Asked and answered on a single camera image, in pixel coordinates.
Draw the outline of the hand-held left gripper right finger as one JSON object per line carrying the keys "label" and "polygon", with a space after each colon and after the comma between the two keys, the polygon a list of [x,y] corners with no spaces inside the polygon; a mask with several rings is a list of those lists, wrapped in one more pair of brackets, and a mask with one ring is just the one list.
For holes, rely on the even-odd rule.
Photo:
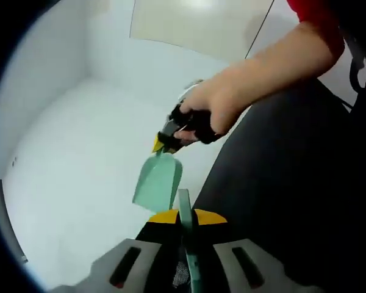
{"label": "hand-held left gripper right finger", "polygon": [[235,234],[223,216],[202,209],[193,212],[204,292],[323,292],[288,277],[282,262]]}

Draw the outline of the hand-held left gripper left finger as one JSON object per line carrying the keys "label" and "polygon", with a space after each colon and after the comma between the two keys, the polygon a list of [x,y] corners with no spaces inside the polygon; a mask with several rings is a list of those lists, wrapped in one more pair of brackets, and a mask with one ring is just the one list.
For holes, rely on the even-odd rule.
{"label": "hand-held left gripper left finger", "polygon": [[136,238],[126,238],[91,264],[75,285],[51,292],[173,292],[182,227],[177,210],[149,218]]}

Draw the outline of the person's right hand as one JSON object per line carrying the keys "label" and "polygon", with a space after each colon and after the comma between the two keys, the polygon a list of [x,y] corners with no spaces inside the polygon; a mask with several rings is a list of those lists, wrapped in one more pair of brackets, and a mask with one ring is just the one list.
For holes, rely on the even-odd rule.
{"label": "person's right hand", "polygon": [[239,115],[263,96],[260,79],[254,74],[259,68],[259,63],[252,59],[226,68],[197,85],[181,104],[180,111],[186,114],[208,110],[212,130],[225,135]]}

